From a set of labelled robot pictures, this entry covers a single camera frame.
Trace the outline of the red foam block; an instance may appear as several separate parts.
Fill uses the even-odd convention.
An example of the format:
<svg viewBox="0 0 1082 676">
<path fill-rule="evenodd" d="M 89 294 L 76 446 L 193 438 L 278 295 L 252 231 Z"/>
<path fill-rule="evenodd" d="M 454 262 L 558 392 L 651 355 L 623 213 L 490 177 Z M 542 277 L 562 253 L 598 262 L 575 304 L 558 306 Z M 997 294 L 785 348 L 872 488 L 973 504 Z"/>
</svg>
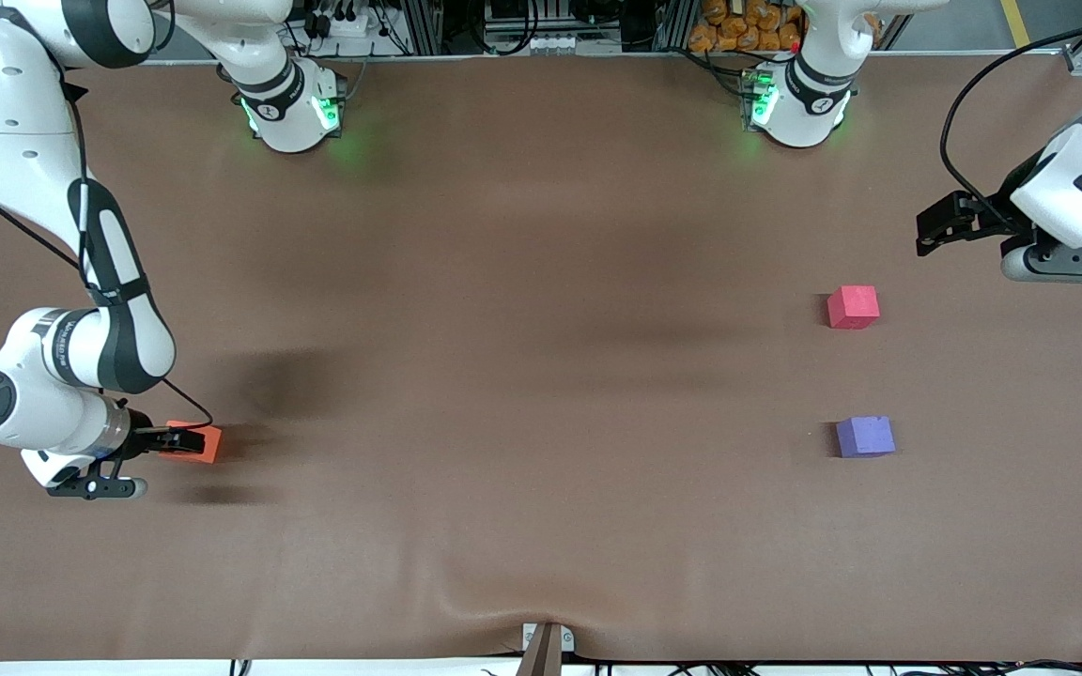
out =
<svg viewBox="0 0 1082 676">
<path fill-rule="evenodd" d="M 834 330 L 863 330 L 883 316 L 872 284 L 842 284 L 826 300 L 827 324 Z"/>
</svg>

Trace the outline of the orange foam block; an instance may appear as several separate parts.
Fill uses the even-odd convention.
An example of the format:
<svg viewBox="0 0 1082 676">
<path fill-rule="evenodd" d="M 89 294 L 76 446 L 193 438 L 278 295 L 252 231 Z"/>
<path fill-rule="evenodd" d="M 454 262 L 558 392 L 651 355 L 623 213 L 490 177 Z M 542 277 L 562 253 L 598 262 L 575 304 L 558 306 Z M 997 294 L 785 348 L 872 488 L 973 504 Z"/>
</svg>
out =
<svg viewBox="0 0 1082 676">
<path fill-rule="evenodd" d="M 197 465 L 214 465 L 216 462 L 217 452 L 220 446 L 222 446 L 222 435 L 223 432 L 216 426 L 211 426 L 207 423 L 189 423 L 188 421 L 167 421 L 167 426 L 169 429 L 193 429 L 197 430 L 199 434 L 206 438 L 207 448 L 202 456 L 175 456 L 171 454 L 171 458 L 176 459 L 181 462 L 197 463 Z"/>
</svg>

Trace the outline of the white power strip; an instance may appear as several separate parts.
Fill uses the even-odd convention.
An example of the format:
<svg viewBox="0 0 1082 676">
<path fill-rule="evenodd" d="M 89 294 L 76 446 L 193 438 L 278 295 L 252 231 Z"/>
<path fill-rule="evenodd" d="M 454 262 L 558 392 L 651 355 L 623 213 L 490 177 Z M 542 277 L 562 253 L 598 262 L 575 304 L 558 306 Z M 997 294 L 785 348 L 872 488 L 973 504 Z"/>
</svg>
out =
<svg viewBox="0 0 1082 676">
<path fill-rule="evenodd" d="M 303 0 L 303 29 L 308 38 L 364 38 L 369 23 L 364 0 Z"/>
</svg>

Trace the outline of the aluminium frame post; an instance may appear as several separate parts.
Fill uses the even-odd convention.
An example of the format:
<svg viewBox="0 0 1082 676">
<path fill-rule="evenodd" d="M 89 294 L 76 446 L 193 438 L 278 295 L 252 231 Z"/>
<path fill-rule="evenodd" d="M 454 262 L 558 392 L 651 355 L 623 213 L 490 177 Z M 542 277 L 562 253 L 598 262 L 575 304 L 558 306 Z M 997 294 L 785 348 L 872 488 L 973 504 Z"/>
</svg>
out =
<svg viewBox="0 0 1082 676">
<path fill-rule="evenodd" d="M 688 35 L 700 18 L 699 0 L 656 0 L 656 52 L 685 50 Z"/>
<path fill-rule="evenodd" d="M 440 55 L 445 0 L 400 0 L 400 3 L 410 34 L 412 54 Z"/>
</svg>

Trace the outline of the brown table mat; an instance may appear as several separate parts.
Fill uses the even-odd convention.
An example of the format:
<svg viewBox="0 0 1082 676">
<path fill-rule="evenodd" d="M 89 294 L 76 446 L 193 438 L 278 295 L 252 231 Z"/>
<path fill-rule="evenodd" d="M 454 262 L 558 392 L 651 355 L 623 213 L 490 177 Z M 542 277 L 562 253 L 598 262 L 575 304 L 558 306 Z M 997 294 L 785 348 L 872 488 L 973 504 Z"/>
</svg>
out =
<svg viewBox="0 0 1082 676">
<path fill-rule="evenodd" d="M 984 57 L 878 55 L 808 150 L 682 57 L 377 63 L 283 157 L 211 68 L 79 72 L 224 430 L 137 500 L 0 448 L 0 660 L 1082 662 L 1082 284 L 916 255 Z M 842 284 L 883 316 L 827 324 Z M 0 218 L 0 345 L 76 270 Z M 890 417 L 896 453 L 839 456 Z"/>
</svg>

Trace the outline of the purple foam block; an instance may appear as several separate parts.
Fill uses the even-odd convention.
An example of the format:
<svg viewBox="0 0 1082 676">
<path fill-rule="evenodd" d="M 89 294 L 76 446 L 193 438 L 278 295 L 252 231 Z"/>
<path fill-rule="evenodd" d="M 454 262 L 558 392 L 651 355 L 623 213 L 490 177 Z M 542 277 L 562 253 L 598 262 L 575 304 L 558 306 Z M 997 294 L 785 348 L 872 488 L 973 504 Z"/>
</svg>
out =
<svg viewBox="0 0 1082 676">
<path fill-rule="evenodd" d="M 849 417 L 836 424 L 839 456 L 880 458 L 896 453 L 890 417 Z"/>
</svg>

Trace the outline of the metal clamp bracket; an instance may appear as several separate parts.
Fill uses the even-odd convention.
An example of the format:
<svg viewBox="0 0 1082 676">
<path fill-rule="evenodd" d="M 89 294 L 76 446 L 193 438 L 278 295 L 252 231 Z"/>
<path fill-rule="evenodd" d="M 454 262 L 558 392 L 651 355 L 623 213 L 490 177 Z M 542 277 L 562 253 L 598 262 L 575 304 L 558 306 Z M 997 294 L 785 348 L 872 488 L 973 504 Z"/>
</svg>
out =
<svg viewBox="0 0 1082 676">
<path fill-rule="evenodd" d="M 520 651 L 525 652 L 532 645 L 535 638 L 547 637 L 550 642 L 557 642 L 563 653 L 573 653 L 576 640 L 572 629 L 565 625 L 555 623 L 524 623 L 522 624 Z"/>
</svg>

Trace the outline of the bag of orange items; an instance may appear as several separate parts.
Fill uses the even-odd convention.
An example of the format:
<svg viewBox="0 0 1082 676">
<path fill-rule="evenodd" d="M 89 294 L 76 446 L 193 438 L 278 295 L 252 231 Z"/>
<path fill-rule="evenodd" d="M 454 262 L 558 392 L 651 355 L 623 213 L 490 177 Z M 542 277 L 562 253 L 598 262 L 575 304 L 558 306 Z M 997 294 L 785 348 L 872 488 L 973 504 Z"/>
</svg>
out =
<svg viewBox="0 0 1082 676">
<path fill-rule="evenodd" d="M 699 0 L 692 53 L 797 52 L 812 18 L 797 0 Z"/>
</svg>

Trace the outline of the black electronics box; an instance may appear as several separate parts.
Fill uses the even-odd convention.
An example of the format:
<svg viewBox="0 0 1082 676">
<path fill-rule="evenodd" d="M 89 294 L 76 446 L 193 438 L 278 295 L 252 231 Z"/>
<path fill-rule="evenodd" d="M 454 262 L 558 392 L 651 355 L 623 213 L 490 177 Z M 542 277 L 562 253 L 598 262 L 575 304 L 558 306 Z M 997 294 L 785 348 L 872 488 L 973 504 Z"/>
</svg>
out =
<svg viewBox="0 0 1082 676">
<path fill-rule="evenodd" d="M 538 13 L 535 0 L 486 0 L 484 22 L 493 30 L 516 29 L 532 25 Z"/>
</svg>

